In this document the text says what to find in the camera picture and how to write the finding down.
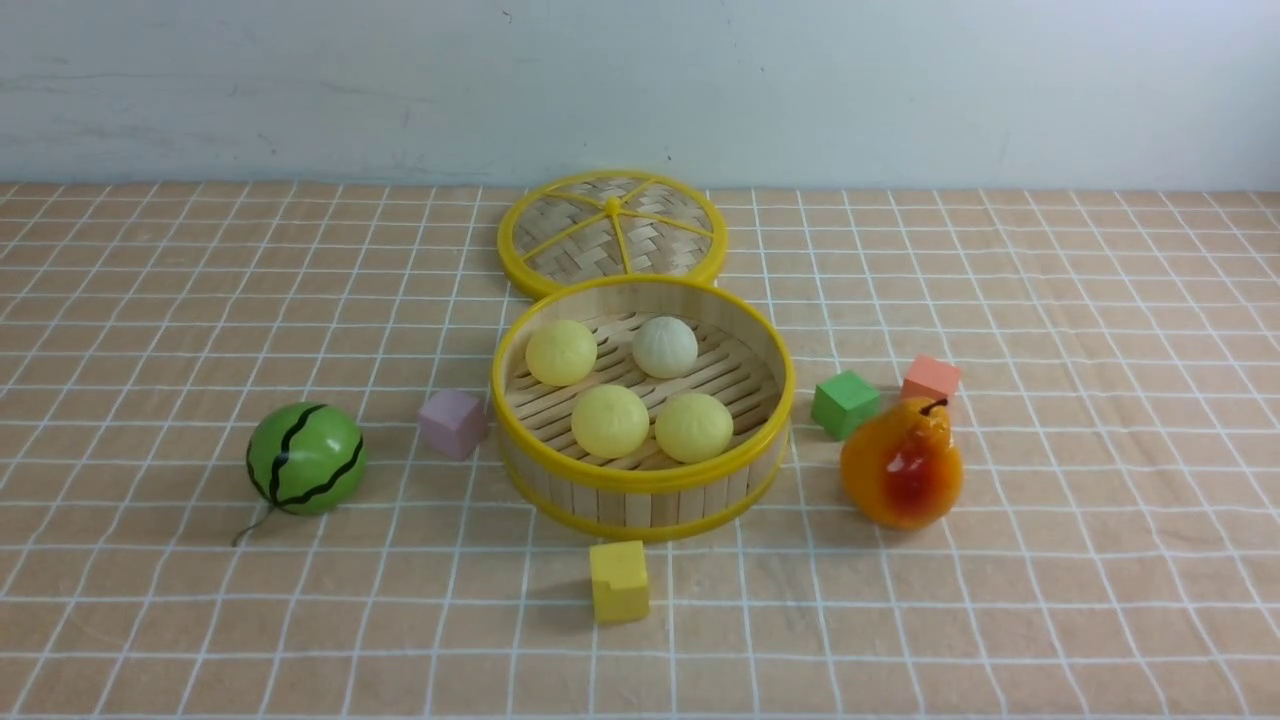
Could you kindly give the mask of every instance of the green ball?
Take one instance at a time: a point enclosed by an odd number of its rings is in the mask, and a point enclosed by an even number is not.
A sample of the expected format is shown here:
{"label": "green ball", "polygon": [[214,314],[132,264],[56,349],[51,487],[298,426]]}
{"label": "green ball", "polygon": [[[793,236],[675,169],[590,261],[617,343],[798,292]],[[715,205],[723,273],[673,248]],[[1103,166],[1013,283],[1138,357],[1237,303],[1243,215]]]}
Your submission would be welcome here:
{"label": "green ball", "polygon": [[296,515],[328,512],[365,475],[365,436],[342,410],[294,402],[268,415],[248,441],[248,479],[273,507]]}

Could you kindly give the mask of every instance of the toy pear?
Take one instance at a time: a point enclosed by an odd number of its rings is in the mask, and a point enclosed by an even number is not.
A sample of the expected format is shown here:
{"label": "toy pear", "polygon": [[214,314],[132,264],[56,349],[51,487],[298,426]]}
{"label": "toy pear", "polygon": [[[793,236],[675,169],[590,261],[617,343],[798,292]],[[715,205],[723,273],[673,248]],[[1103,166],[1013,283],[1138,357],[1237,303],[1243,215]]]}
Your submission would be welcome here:
{"label": "toy pear", "polygon": [[919,530],[937,521],[964,487],[947,401],[911,397],[864,423],[840,451],[840,475],[872,523]]}

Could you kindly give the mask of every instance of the green block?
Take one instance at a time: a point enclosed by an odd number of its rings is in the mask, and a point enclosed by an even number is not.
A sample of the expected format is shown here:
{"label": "green block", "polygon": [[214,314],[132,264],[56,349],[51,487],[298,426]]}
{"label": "green block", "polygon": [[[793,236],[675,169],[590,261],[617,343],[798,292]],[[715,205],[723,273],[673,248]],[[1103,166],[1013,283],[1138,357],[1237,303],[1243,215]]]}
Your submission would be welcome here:
{"label": "green block", "polygon": [[852,370],[818,384],[813,393],[810,416],[832,439],[845,441],[867,420],[879,413],[879,391]]}

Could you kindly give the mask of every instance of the yellow block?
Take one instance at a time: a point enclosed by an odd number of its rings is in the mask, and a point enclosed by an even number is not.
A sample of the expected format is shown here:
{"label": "yellow block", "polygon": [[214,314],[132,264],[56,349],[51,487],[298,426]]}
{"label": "yellow block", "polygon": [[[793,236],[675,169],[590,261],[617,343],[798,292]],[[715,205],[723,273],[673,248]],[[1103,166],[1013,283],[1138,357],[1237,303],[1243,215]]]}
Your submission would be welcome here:
{"label": "yellow block", "polygon": [[593,544],[590,559],[596,623],[628,623],[649,614],[649,570],[643,542]]}

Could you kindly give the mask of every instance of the wooden block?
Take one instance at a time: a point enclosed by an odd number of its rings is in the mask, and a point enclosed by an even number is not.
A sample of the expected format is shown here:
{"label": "wooden block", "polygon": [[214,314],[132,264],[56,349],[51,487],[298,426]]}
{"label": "wooden block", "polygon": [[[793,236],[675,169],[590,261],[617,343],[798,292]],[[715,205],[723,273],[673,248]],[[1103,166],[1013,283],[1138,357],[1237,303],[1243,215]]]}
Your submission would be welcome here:
{"label": "wooden block", "polygon": [[918,355],[906,370],[902,379],[901,398],[928,397],[931,400],[946,400],[960,388],[960,368],[929,357]]}
{"label": "wooden block", "polygon": [[818,384],[809,416],[832,439],[844,441],[879,413],[879,391],[852,370],[845,370]]}
{"label": "wooden block", "polygon": [[422,439],[453,460],[463,460],[489,434],[489,420],[480,398],[456,389],[442,389],[417,413]]}
{"label": "wooden block", "polygon": [[649,570],[643,542],[593,544],[590,564],[596,623],[630,623],[649,615]]}

